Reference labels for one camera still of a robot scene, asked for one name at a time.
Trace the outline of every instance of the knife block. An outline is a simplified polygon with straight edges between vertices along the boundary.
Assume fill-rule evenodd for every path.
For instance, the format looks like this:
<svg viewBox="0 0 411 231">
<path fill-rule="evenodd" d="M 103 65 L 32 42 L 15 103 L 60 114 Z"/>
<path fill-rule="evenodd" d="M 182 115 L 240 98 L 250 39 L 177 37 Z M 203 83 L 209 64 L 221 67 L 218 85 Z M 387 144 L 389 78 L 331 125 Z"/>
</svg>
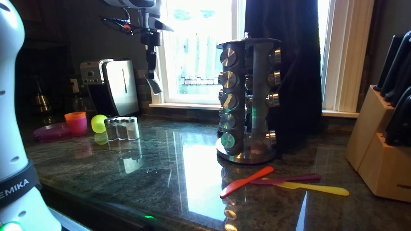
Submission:
<svg viewBox="0 0 411 231">
<path fill-rule="evenodd" d="M 411 203 L 411 148 L 385 144 L 394 108 L 370 87 L 347 147 L 347 160 L 376 197 Z"/>
</svg>

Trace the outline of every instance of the tennis ball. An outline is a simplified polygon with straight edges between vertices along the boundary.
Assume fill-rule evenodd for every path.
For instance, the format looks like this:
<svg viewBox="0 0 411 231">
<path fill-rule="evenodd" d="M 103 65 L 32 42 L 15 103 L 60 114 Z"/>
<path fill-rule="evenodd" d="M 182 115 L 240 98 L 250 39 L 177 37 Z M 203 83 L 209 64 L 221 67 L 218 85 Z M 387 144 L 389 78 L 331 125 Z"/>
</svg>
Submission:
<svg viewBox="0 0 411 231">
<path fill-rule="evenodd" d="M 107 120 L 107 117 L 104 115 L 96 115 L 91 119 L 91 130 L 95 134 L 103 134 L 105 133 L 105 125 L 104 125 L 104 120 Z"/>
</svg>

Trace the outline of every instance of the granite countertop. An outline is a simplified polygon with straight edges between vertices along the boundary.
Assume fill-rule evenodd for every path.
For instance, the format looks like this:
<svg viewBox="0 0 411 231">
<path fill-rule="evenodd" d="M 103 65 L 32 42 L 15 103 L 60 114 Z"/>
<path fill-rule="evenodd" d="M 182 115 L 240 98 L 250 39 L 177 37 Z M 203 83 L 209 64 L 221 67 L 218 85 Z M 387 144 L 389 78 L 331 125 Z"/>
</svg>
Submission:
<svg viewBox="0 0 411 231">
<path fill-rule="evenodd" d="M 371 194 L 345 160 L 348 135 L 320 134 L 262 166 L 216 156 L 216 125 L 139 119 L 141 139 L 98 144 L 92 135 L 27 147 L 41 183 L 127 220 L 167 230 L 407 230 L 411 206 Z M 220 192 L 265 166 L 270 178 L 321 175 L 351 196 L 248 185 Z"/>
</svg>

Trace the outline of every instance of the dark curtain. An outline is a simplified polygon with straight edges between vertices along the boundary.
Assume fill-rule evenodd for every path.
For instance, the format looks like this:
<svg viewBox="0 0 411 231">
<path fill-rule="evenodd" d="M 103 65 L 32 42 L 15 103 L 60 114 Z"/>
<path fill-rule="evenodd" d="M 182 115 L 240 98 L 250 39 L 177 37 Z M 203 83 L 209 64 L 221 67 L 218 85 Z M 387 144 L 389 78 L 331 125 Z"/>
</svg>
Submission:
<svg viewBox="0 0 411 231">
<path fill-rule="evenodd" d="M 267 119 L 280 150 L 319 132 L 322 101 L 317 19 L 317 0 L 247 2 L 248 37 L 281 40 L 280 107 Z"/>
</svg>

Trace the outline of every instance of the orange utensil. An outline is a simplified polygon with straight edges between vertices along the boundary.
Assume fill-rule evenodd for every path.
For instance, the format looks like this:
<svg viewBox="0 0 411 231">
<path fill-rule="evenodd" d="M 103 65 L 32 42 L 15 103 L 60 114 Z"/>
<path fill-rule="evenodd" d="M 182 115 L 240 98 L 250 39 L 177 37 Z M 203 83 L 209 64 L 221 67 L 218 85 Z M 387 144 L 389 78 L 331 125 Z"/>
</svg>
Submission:
<svg viewBox="0 0 411 231">
<path fill-rule="evenodd" d="M 226 198 L 227 196 L 232 194 L 234 192 L 239 191 L 240 188 L 245 187 L 247 184 L 258 180 L 261 178 L 265 178 L 270 174 L 272 174 L 275 170 L 271 166 L 267 166 L 265 169 L 262 169 L 261 171 L 256 173 L 254 175 L 247 178 L 247 179 L 240 179 L 236 180 L 234 183 L 231 183 L 230 185 L 227 185 L 221 193 L 220 193 L 220 198 Z"/>
</svg>

